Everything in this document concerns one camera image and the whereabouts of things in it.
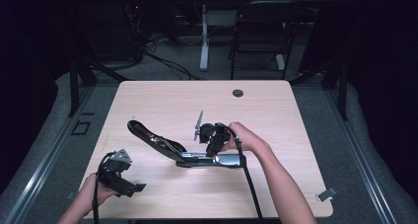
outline electrical cord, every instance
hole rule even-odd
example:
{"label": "electrical cord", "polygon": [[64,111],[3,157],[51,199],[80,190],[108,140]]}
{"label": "electrical cord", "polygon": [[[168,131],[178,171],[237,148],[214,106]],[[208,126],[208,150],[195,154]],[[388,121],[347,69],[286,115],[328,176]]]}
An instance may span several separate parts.
{"label": "electrical cord", "polygon": [[98,187],[99,187],[99,177],[101,175],[102,165],[106,158],[110,157],[111,155],[115,154],[115,152],[107,153],[101,160],[99,164],[98,171],[96,172],[96,183],[95,183],[95,193],[93,195],[93,217],[95,220],[95,224],[99,224],[99,201],[98,201]]}
{"label": "electrical cord", "polygon": [[194,74],[190,73],[186,68],[184,68],[183,66],[181,66],[181,65],[179,65],[177,63],[174,63],[172,61],[163,59],[163,58],[161,58],[161,57],[159,57],[159,56],[157,56],[155,54],[152,54],[152,53],[150,53],[148,51],[145,51],[144,54],[145,55],[148,55],[151,58],[153,58],[153,59],[155,59],[157,61],[160,61],[163,64],[165,64],[166,66],[168,66],[170,68],[170,70],[172,70],[173,74],[175,74],[180,80],[183,80],[183,79],[175,72],[175,70],[178,71],[178,72],[180,72],[180,73],[185,74],[186,76],[188,76],[188,80],[191,80],[191,79],[204,80],[204,78],[201,78],[201,77],[199,77],[197,75],[194,75]]}
{"label": "electrical cord", "polygon": [[255,210],[257,211],[258,220],[261,224],[263,224],[264,219],[263,219],[262,214],[261,214],[261,209],[260,209],[260,206],[259,206],[259,203],[258,203],[257,194],[255,193],[254,184],[252,183],[252,179],[251,179],[251,176],[249,175],[248,167],[246,166],[246,161],[244,159],[244,154],[243,154],[243,147],[241,146],[240,139],[237,137],[237,135],[234,133],[234,131],[232,129],[230,129],[228,126],[227,126],[227,129],[231,132],[231,134],[234,136],[234,140],[236,141],[238,153],[240,154],[240,160],[241,160],[241,163],[243,164],[245,177],[246,177],[246,180],[248,181],[249,189],[251,191],[252,199],[253,199],[254,205],[255,205]]}

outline chair leg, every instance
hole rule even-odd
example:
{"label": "chair leg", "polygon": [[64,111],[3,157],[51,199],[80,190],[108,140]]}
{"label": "chair leg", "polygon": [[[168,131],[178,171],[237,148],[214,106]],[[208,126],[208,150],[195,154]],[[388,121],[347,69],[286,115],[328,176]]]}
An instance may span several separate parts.
{"label": "chair leg", "polygon": [[277,54],[274,54],[273,57],[270,59],[270,61],[273,61],[276,59]]}
{"label": "chair leg", "polygon": [[232,44],[231,47],[230,47],[230,54],[228,55],[228,59],[231,59],[231,57],[233,55],[233,49],[234,49],[234,44]]}
{"label": "chair leg", "polygon": [[234,71],[235,71],[235,51],[231,50],[231,80],[234,80]]}
{"label": "chair leg", "polygon": [[285,67],[283,68],[283,73],[282,73],[282,80],[285,80],[287,66],[289,64],[289,59],[290,59],[290,51],[286,54]]}

